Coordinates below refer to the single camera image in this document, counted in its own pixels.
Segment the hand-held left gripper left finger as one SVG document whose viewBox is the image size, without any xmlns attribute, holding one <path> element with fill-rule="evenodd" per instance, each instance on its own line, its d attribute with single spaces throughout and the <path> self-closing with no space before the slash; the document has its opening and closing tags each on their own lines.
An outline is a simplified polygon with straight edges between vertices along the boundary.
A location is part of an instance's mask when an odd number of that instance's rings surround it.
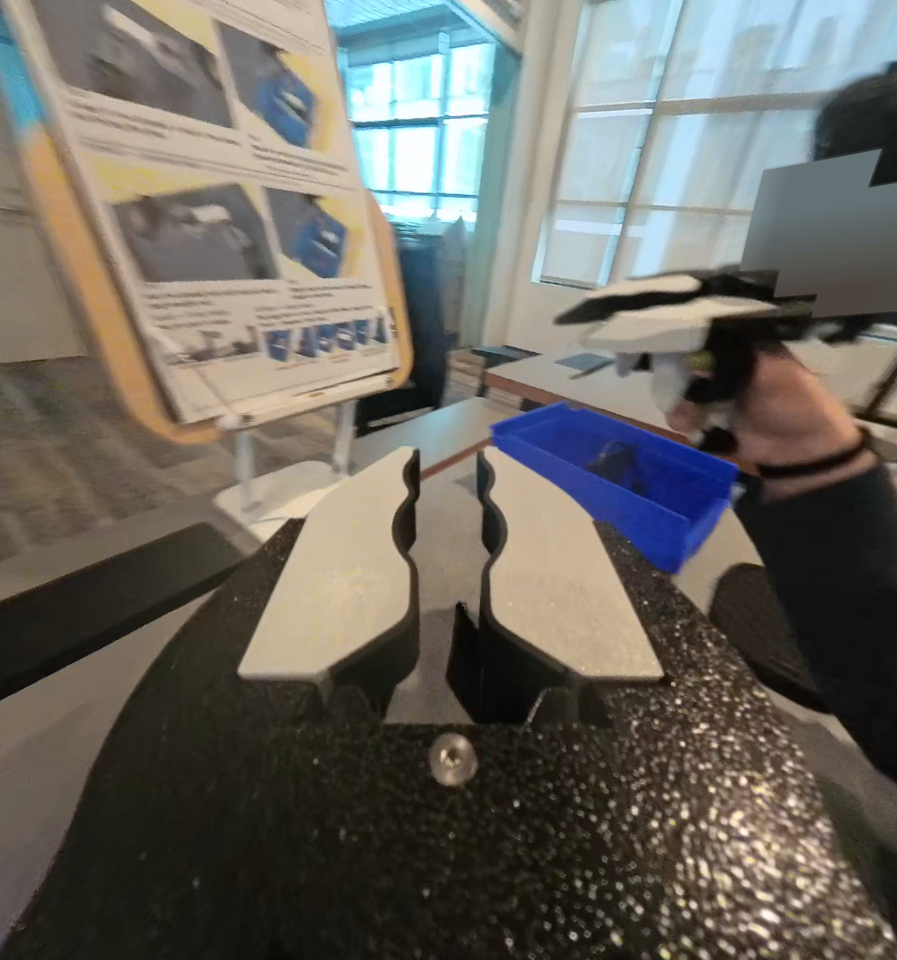
<svg viewBox="0 0 897 960">
<path fill-rule="evenodd" d="M 322 493 L 238 667 L 242 679 L 399 683 L 419 651 L 420 452 L 401 446 Z"/>
</svg>

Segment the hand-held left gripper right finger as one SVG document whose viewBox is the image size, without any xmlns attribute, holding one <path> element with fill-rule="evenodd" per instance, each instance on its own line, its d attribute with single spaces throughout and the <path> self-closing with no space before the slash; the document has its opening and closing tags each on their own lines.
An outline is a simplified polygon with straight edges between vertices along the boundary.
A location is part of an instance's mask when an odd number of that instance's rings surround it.
<svg viewBox="0 0 897 960">
<path fill-rule="evenodd" d="M 663 678 L 596 523 L 574 498 L 497 448 L 478 455 L 477 494 L 491 630 L 572 679 Z"/>
</svg>

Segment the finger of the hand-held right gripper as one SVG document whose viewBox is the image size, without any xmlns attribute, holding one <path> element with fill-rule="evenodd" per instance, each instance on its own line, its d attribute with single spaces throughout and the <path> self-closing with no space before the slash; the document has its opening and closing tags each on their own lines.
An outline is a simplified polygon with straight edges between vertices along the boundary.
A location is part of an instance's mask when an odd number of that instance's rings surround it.
<svg viewBox="0 0 897 960">
<path fill-rule="evenodd" d="M 612 282 L 588 292 L 575 306 L 553 319 L 555 325 L 604 322 L 618 313 L 686 303 L 697 297 L 705 280 L 689 273 L 661 273 Z"/>
<path fill-rule="evenodd" d="M 704 295 L 680 304 L 622 311 L 586 330 L 579 344 L 613 354 L 692 354 L 703 349 L 718 322 L 781 313 L 780 306 L 753 298 Z"/>
</svg>

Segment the blue plastic bin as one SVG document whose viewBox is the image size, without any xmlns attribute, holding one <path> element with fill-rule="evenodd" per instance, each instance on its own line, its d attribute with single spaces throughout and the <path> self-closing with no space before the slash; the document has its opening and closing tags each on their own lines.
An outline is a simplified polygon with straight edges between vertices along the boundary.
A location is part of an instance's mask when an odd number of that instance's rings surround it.
<svg viewBox="0 0 897 960">
<path fill-rule="evenodd" d="M 552 404 L 491 427 L 492 444 L 675 574 L 730 507 L 732 462 L 588 409 Z"/>
</svg>

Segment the person's right forearm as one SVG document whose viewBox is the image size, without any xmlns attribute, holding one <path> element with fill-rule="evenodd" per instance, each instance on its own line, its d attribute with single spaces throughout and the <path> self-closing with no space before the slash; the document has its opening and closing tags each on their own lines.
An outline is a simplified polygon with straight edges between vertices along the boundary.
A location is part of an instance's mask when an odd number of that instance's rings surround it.
<svg viewBox="0 0 897 960">
<path fill-rule="evenodd" d="M 735 512 L 758 552 L 827 710 L 897 784 L 897 489 L 880 462 Z"/>
</svg>

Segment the person's right hand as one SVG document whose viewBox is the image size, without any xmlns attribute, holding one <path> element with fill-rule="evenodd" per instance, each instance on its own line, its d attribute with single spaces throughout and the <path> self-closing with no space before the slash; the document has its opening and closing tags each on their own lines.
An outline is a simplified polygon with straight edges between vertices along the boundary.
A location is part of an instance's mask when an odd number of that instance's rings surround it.
<svg viewBox="0 0 897 960">
<path fill-rule="evenodd" d="M 866 474 L 879 465 L 860 448 L 863 430 L 826 385 L 785 347 L 760 350 L 732 422 L 742 459 L 758 469 L 764 499 L 795 498 Z M 828 461 L 854 452 L 847 461 L 800 476 L 768 477 L 780 469 Z"/>
</svg>

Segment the paned window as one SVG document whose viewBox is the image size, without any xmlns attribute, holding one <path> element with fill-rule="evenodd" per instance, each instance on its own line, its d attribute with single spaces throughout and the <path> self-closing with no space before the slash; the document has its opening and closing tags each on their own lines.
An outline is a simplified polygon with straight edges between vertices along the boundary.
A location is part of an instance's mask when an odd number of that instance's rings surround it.
<svg viewBox="0 0 897 960">
<path fill-rule="evenodd" d="M 472 229 L 497 45 L 447 32 L 421 40 L 420 52 L 340 54 L 362 180 L 390 220 Z"/>
<path fill-rule="evenodd" d="M 588 2 L 533 279 L 737 263 L 767 169 L 897 62 L 897 1 Z"/>
</svg>

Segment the instruction sign on stand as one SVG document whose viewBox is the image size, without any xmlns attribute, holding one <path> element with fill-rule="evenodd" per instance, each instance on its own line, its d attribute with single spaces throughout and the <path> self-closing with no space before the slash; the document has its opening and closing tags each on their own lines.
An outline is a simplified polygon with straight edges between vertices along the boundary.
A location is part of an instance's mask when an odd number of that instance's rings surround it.
<svg viewBox="0 0 897 960">
<path fill-rule="evenodd" d="M 266 540 L 352 472 L 413 344 L 325 2 L 4 2 L 123 329 L 138 419 L 231 438 L 220 511 Z"/>
</svg>

